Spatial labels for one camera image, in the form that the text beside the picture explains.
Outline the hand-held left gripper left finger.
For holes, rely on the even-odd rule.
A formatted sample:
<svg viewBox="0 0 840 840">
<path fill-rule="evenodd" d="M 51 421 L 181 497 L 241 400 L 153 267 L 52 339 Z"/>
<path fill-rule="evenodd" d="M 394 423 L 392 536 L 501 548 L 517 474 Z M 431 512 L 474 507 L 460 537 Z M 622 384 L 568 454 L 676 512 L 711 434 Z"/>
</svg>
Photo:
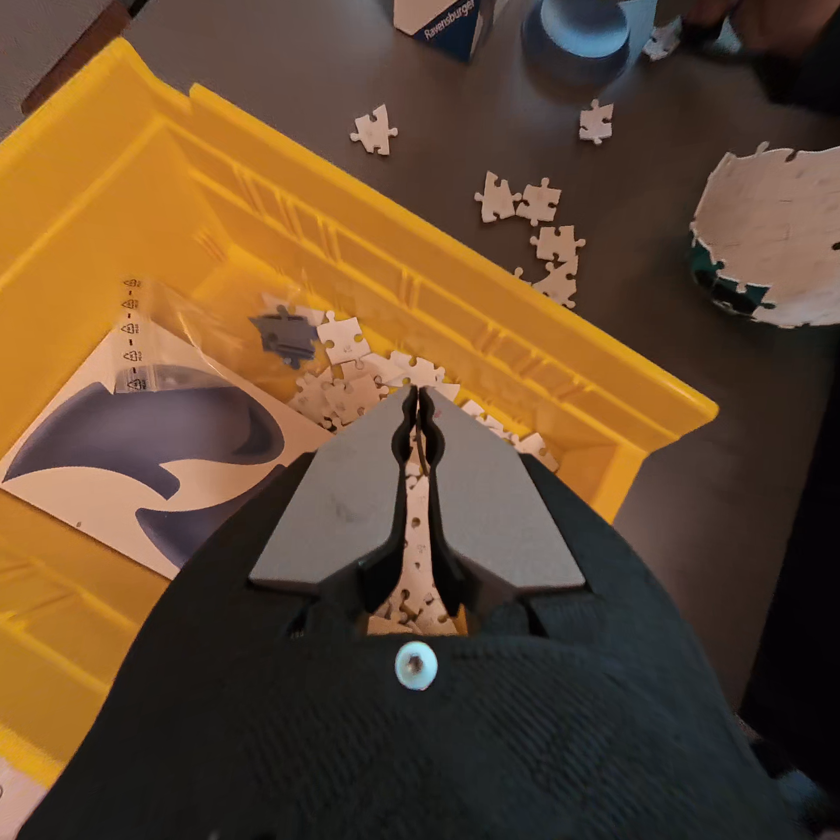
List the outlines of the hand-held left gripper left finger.
<svg viewBox="0 0 840 840">
<path fill-rule="evenodd" d="M 417 387 L 406 385 L 301 457 L 301 478 L 250 583 L 327 599 L 349 614 L 375 612 L 402 574 L 416 419 Z"/>
</svg>

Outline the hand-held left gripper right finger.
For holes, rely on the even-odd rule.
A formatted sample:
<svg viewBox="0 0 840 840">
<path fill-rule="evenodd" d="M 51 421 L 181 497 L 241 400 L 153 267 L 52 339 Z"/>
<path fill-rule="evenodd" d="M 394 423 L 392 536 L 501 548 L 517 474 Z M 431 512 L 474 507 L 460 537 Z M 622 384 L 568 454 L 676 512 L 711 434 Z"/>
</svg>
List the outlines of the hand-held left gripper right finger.
<svg viewBox="0 0 840 840">
<path fill-rule="evenodd" d="M 585 577 L 519 452 L 430 387 L 420 390 L 433 577 L 447 612 L 489 615 Z"/>
</svg>

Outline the pile of puzzle pieces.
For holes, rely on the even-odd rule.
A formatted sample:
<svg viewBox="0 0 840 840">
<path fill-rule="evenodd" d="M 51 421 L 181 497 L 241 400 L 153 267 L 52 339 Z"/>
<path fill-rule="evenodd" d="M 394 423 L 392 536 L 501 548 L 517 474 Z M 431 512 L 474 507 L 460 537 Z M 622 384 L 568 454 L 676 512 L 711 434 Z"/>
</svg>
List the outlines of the pile of puzzle pieces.
<svg viewBox="0 0 840 840">
<path fill-rule="evenodd" d="M 431 384 L 439 396 L 453 397 L 459 386 L 444 382 L 443 369 L 432 362 L 418 361 L 411 367 L 409 357 L 393 351 L 386 358 L 370 351 L 360 338 L 361 329 L 352 319 L 343 327 L 333 312 L 325 313 L 295 306 L 293 314 L 303 317 L 314 327 L 329 326 L 332 332 L 321 336 L 327 350 L 334 351 L 334 338 L 348 339 L 352 351 L 331 362 L 319 373 L 309 372 L 297 379 L 298 392 L 289 402 L 303 415 L 326 429 L 340 431 L 367 414 L 381 401 L 389 385 L 405 381 Z M 428 468 L 421 466 L 421 435 L 412 431 L 409 437 L 409 461 L 406 465 L 406 528 L 402 572 L 395 589 L 366 619 L 369 634 L 412 633 L 421 635 L 465 635 L 466 619 L 452 617 L 435 583 L 428 523 L 430 485 Z"/>
</svg>

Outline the yellow plastic bin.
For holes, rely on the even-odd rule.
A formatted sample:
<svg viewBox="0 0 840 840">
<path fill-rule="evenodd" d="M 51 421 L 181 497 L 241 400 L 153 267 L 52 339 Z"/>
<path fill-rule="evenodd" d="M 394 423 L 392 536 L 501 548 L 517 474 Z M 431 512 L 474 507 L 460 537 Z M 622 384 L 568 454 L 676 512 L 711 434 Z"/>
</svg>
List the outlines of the yellow plastic bin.
<svg viewBox="0 0 840 840">
<path fill-rule="evenodd" d="M 718 414 L 684 382 L 118 39 L 2 142 L 2 457 L 113 330 L 122 281 L 350 319 L 612 521 L 646 457 Z M 289 406 L 331 361 L 247 382 Z M 2 490 L 2 767 L 48 789 L 169 580 Z"/>
</svg>

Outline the partly built puzzle ball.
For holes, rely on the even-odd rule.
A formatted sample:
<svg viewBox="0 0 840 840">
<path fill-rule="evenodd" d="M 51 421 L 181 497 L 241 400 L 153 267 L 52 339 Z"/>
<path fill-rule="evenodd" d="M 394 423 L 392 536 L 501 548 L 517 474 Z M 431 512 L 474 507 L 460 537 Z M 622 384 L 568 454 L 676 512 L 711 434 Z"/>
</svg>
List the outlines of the partly built puzzle ball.
<svg viewBox="0 0 840 840">
<path fill-rule="evenodd" d="M 838 325 L 838 147 L 725 153 L 689 230 L 691 272 L 720 308 L 780 329 Z"/>
</svg>

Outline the colourful cardboard puzzle box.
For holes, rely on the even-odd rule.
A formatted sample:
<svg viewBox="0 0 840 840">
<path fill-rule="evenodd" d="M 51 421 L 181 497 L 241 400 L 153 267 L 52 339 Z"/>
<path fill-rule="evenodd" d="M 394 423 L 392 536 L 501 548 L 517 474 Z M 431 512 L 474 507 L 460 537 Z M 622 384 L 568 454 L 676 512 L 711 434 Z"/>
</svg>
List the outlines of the colourful cardboard puzzle box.
<svg viewBox="0 0 840 840">
<path fill-rule="evenodd" d="M 393 26 L 415 41 L 468 64 L 505 4 L 498 1 L 394 1 Z"/>
</svg>

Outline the person's right hand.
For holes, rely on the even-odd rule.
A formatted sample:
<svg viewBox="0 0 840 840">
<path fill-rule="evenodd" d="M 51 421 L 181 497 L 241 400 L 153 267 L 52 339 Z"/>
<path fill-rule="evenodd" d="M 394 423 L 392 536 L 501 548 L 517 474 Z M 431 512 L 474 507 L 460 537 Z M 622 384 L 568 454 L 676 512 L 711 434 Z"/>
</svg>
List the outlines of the person's right hand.
<svg viewBox="0 0 840 840">
<path fill-rule="evenodd" d="M 748 50 L 799 59 L 819 39 L 838 7 L 838 1 L 743 1 L 731 22 Z"/>
</svg>

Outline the white card with blue shapes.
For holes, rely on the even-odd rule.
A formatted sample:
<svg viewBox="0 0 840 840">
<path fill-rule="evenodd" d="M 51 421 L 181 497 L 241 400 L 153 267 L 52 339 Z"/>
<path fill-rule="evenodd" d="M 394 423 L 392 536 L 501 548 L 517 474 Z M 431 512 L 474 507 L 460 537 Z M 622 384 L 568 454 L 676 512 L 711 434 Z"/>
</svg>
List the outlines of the white card with blue shapes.
<svg viewBox="0 0 840 840">
<path fill-rule="evenodd" d="M 174 578 L 330 433 L 142 320 L 113 329 L 2 457 L 2 490 Z"/>
</svg>

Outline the clear plastic bag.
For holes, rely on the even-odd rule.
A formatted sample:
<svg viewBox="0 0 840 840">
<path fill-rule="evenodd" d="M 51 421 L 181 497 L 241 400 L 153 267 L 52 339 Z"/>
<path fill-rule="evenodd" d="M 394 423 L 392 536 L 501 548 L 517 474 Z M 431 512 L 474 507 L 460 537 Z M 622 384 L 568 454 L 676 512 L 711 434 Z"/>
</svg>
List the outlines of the clear plastic bag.
<svg viewBox="0 0 840 840">
<path fill-rule="evenodd" d="M 135 394 L 227 385 L 233 373 L 265 382 L 298 371 L 261 349 L 249 318 L 274 312 L 279 304 L 314 309 L 303 289 L 284 297 L 246 293 L 232 311 L 213 310 L 164 283 L 137 276 L 122 280 L 119 316 L 110 334 L 112 392 Z"/>
</svg>

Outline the blue round plastic stand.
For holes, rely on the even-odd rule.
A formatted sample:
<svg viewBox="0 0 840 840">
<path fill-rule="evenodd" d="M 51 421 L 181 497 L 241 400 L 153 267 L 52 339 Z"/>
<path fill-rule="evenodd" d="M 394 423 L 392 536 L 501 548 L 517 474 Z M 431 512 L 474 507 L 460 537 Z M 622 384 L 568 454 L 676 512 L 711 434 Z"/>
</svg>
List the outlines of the blue round plastic stand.
<svg viewBox="0 0 840 840">
<path fill-rule="evenodd" d="M 604 86 L 641 56 L 657 1 L 539 1 L 521 26 L 522 54 L 571 87 Z"/>
</svg>

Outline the pale blue jigsaw piece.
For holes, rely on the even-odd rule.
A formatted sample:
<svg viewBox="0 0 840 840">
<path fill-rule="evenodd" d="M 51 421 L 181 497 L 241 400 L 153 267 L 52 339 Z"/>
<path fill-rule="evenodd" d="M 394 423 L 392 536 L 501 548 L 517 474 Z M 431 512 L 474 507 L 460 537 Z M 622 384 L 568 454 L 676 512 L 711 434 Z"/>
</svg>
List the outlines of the pale blue jigsaw piece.
<svg viewBox="0 0 840 840">
<path fill-rule="evenodd" d="M 683 29 L 682 17 L 676 17 L 663 26 L 654 27 L 643 53 L 651 62 L 670 56 L 679 46 Z"/>
</svg>

